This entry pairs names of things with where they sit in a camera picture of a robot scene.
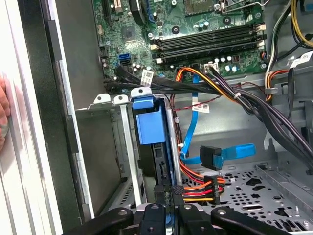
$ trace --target sata port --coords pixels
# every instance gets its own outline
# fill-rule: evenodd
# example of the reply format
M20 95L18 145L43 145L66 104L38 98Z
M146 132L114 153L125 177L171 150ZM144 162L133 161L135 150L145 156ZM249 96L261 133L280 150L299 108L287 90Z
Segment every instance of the sata port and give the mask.
M119 62L121 65L130 65L131 64L131 60L121 60L120 62Z
M131 59L131 54L130 53L125 53L125 54L120 54L118 56L118 59L121 60L130 60Z

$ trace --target green motherboard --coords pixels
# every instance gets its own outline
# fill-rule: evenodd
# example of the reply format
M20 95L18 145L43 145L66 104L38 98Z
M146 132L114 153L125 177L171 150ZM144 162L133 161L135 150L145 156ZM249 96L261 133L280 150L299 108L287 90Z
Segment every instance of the green motherboard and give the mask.
M194 64L202 70L214 66L225 77L266 70L260 5L223 14L219 3L239 0L137 0L145 21L138 25L139 15L131 11L131 1L93 0L105 82L117 79L114 69L119 64L132 68L139 78L148 69L175 79L178 68ZM253 2L240 1L241 5ZM121 55L127 60L121 61Z

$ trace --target red wire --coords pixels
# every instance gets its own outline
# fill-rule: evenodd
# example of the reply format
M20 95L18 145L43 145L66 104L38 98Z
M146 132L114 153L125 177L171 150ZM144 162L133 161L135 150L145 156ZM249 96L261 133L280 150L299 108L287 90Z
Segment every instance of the red wire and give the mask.
M209 189L207 191L204 192L185 192L184 195L196 195L196 196L201 196L207 193L213 192L213 190Z
M197 180L196 178L194 178L192 175L190 175L190 174L187 173L186 171L183 170L182 172L184 172L184 174L185 174L188 178L190 178L191 180L195 181L196 183L199 183L199 184L201 184L201 185L204 184L204 181Z

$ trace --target chip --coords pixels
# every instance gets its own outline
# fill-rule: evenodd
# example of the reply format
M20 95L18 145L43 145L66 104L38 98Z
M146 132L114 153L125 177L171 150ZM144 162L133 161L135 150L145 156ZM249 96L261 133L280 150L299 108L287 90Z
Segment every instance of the chip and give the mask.
M125 43L136 40L135 26L122 27L122 39Z
M213 0L184 0L186 15L214 11Z

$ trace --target sticker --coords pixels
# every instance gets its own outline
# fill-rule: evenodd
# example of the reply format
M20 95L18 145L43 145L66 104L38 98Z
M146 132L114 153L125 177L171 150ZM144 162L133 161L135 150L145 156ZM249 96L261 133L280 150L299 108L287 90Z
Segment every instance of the sticker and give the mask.
M197 111L197 112L206 113L206 114L210 113L210 107L208 104L200 104L200 102L192 102L192 105L196 105L196 106L192 106L192 111Z
M290 66L290 68L295 68L300 64L306 63L311 59L311 56L313 54L313 51L309 51L307 53L304 53L300 59L296 59L294 60L294 62L292 63L292 65Z
M302 63L308 62L311 59L312 54L313 54L313 51L309 51L307 53L304 53L301 56L300 62L298 64L302 64Z
M295 59L293 63L291 64L290 68L295 68L298 65L299 61L300 59Z
M148 70L143 70L140 84L144 87L150 87L152 78L153 78L153 72L148 71Z

